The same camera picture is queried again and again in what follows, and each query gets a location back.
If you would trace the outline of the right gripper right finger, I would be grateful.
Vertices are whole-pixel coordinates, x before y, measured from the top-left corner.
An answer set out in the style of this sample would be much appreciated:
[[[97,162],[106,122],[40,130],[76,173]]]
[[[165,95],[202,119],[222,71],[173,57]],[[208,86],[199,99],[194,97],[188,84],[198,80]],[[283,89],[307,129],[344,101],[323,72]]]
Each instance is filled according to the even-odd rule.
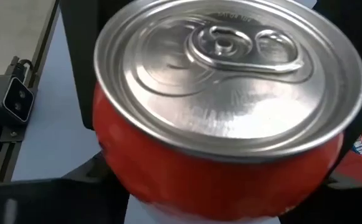
[[[362,223],[362,180],[332,174],[279,220],[281,224]]]

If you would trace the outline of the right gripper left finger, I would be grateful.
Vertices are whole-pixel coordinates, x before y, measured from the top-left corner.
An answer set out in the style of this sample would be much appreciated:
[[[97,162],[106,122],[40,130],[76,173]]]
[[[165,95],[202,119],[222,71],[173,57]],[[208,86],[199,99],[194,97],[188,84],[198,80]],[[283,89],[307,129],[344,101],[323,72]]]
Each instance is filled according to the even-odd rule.
[[[101,152],[54,181],[44,199],[39,223],[119,224],[125,221],[130,194],[111,171]]]

